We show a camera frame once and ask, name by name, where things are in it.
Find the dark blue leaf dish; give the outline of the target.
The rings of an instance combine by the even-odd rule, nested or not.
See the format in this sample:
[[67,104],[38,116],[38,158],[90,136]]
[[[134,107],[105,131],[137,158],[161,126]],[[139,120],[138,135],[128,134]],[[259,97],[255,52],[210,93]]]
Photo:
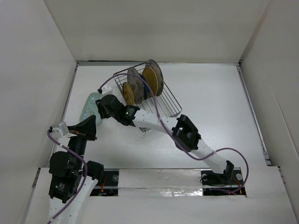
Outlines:
[[144,88],[144,100],[150,98],[150,89],[148,88],[147,81],[145,77],[141,74],[141,79],[143,80],[143,88]]

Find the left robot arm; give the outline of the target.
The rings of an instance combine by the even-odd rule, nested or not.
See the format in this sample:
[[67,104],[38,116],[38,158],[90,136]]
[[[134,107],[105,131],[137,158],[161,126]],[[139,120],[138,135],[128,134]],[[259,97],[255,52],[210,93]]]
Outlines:
[[52,177],[48,222],[78,224],[93,188],[105,180],[102,164],[84,160],[87,142],[97,139],[96,116],[91,115],[73,126],[65,122],[53,124],[47,136],[62,148],[50,157],[49,173]]

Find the round bamboo woven plate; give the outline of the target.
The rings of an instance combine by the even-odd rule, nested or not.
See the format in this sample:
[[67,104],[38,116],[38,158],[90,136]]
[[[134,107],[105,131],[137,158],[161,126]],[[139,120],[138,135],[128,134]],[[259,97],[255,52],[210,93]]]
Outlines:
[[151,67],[145,67],[142,75],[144,76],[149,87],[152,89],[153,95],[156,96],[158,91],[158,80],[154,70]]

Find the gold and black plate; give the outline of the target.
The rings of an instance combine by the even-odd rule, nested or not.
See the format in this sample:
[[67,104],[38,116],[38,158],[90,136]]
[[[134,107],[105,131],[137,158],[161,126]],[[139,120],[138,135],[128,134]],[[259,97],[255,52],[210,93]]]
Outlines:
[[122,86],[123,96],[128,105],[133,105],[135,103],[134,92],[129,83],[124,82]]

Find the grey deer plate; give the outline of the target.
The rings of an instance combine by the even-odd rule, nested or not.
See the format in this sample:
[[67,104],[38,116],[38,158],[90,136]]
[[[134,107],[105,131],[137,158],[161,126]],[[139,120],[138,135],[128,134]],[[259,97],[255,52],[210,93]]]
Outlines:
[[141,76],[135,67],[129,67],[127,74],[127,81],[131,86],[136,104],[140,104],[144,100],[144,87],[140,79]]

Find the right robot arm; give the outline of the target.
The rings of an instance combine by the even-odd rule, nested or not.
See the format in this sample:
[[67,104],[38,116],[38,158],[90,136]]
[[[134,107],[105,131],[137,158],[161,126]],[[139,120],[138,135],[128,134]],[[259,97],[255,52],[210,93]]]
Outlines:
[[195,155],[216,174],[217,181],[227,183],[233,178],[234,165],[211,149],[198,133],[198,129],[186,115],[171,118],[147,112],[137,106],[122,104],[115,95],[106,95],[96,101],[102,119],[114,118],[124,126],[149,128],[169,134],[177,148]]

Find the light green rectangular plate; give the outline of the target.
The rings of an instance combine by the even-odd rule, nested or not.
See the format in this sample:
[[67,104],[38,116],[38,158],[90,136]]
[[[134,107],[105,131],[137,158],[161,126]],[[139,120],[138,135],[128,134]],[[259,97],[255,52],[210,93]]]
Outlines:
[[83,110],[81,112],[80,115],[80,122],[87,119],[88,117],[90,117],[91,115],[95,115],[96,116],[96,125],[100,125],[102,123],[102,119],[100,117],[100,114],[98,112],[98,108],[96,105],[96,100],[100,100],[102,98],[102,94],[98,93],[98,92],[93,92],[91,93],[86,102],[85,105],[83,107]]

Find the blue floral round plate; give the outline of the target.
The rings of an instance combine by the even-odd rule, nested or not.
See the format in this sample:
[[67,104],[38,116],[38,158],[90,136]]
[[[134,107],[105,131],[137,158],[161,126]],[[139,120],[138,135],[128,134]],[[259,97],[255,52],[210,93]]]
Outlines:
[[146,67],[152,68],[156,74],[157,81],[158,81],[158,89],[157,89],[156,96],[160,96],[161,93],[163,92],[163,88],[164,88],[164,77],[162,74],[162,70],[161,70],[160,66],[158,65],[158,63],[152,59],[149,59],[146,62]]

